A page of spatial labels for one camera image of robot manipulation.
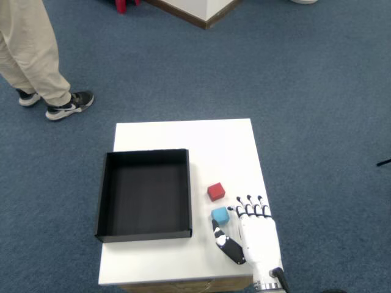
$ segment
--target wooden base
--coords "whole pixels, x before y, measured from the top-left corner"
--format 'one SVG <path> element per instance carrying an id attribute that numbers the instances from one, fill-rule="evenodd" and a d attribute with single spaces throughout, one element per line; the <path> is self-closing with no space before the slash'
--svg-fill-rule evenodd
<path id="1" fill-rule="evenodd" d="M 223 9 L 221 9 L 218 13 L 213 15 L 209 20 L 202 20 L 194 15 L 188 14 L 187 12 L 176 8 L 162 0 L 145 0 L 149 4 L 160 8 L 172 15 L 175 15 L 183 20 L 186 20 L 189 23 L 194 24 L 195 26 L 201 27 L 202 29 L 210 29 L 215 23 L 217 23 L 220 19 L 226 16 L 229 11 L 233 10 L 242 0 L 234 0 Z"/>
<path id="2" fill-rule="evenodd" d="M 170 283 L 130 284 L 120 287 L 130 293 L 212 293 L 238 291 L 252 284 L 252 277 Z"/>

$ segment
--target white shoe sole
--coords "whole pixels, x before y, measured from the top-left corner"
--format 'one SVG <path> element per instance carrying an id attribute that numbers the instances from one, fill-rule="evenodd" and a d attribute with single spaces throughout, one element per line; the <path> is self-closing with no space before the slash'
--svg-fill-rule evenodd
<path id="1" fill-rule="evenodd" d="M 318 0 L 291 0 L 291 1 L 298 4 L 314 4 Z"/>
<path id="2" fill-rule="evenodd" d="M 35 93 L 34 96 L 32 96 L 31 99 L 21 99 L 21 98 L 19 98 L 19 105 L 21 105 L 23 107 L 30 107 L 30 106 L 34 105 L 40 99 L 41 99 L 41 96 L 38 95 L 37 93 Z"/>
<path id="3" fill-rule="evenodd" d="M 86 110 L 89 106 L 91 106 L 93 103 L 93 96 L 92 96 L 92 99 L 91 101 L 89 101 L 88 104 L 86 104 L 83 108 L 76 108 L 75 110 L 71 110 L 71 111 L 60 111 L 58 113 L 55 113 L 55 114 L 51 114 L 49 113 L 48 111 L 46 111 L 46 114 L 45 116 L 47 117 L 47 119 L 51 120 L 51 121 L 56 121 L 56 120 L 60 120 L 60 119 L 63 119 L 65 117 L 68 117 L 69 115 L 72 115 L 73 113 L 80 113 L 80 112 L 83 112 L 84 110 Z"/>

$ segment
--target red object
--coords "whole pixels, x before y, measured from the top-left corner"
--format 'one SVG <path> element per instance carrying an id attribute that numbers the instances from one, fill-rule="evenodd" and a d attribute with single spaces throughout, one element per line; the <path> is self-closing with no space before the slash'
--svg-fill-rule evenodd
<path id="1" fill-rule="evenodd" d="M 211 201 L 219 200 L 220 198 L 224 197 L 225 190 L 222 188 L 221 183 L 217 183 L 208 187 L 208 195 Z"/>
<path id="2" fill-rule="evenodd" d="M 136 5 L 140 5 L 141 0 L 134 0 Z M 117 6 L 118 13 L 124 14 L 126 12 L 126 0 L 115 0 L 115 6 Z"/>

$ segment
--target robot finger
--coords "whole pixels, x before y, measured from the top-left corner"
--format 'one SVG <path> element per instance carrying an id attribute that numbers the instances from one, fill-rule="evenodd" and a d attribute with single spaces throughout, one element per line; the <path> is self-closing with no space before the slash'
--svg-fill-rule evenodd
<path id="1" fill-rule="evenodd" d="M 262 216 L 265 218 L 271 218 L 271 211 L 270 211 L 269 206 L 267 204 L 263 203 L 262 197 L 260 195 L 258 196 L 258 200 L 259 200 L 261 207 L 262 207 Z"/>
<path id="2" fill-rule="evenodd" d="M 254 209 L 254 214 L 257 217 L 260 217 L 263 215 L 262 207 L 260 201 L 256 197 L 252 197 L 251 195 L 247 196 L 247 199 L 251 202 L 252 208 Z"/>
<path id="3" fill-rule="evenodd" d="M 214 237 L 216 238 L 216 245 L 234 262 L 237 264 L 244 264 L 246 259 L 243 255 L 242 246 L 225 235 L 215 219 L 212 220 L 212 226 Z"/>
<path id="4" fill-rule="evenodd" d="M 227 209 L 229 211 L 236 211 L 239 219 L 241 217 L 247 217 L 247 213 L 242 206 L 229 206 Z"/>
<path id="5" fill-rule="evenodd" d="M 237 197 L 236 199 L 238 200 L 238 202 L 241 203 L 242 207 L 244 207 L 244 210 L 246 211 L 247 215 L 255 215 L 254 208 L 250 204 L 250 201 L 243 200 L 241 197 Z"/>

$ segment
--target black sneaker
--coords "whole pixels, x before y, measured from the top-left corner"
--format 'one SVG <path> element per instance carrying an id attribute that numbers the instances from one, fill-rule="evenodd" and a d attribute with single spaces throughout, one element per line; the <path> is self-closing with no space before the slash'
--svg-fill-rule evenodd
<path id="1" fill-rule="evenodd" d="M 49 120 L 60 120 L 73 113 L 80 113 L 86 110 L 93 103 L 93 93 L 90 91 L 71 94 L 71 100 L 63 106 L 50 106 L 46 111 L 46 117 Z"/>
<path id="2" fill-rule="evenodd" d="M 41 99 L 41 96 L 37 93 L 28 94 L 20 89 L 17 89 L 16 91 L 19 93 L 19 104 L 23 107 L 31 107 Z"/>

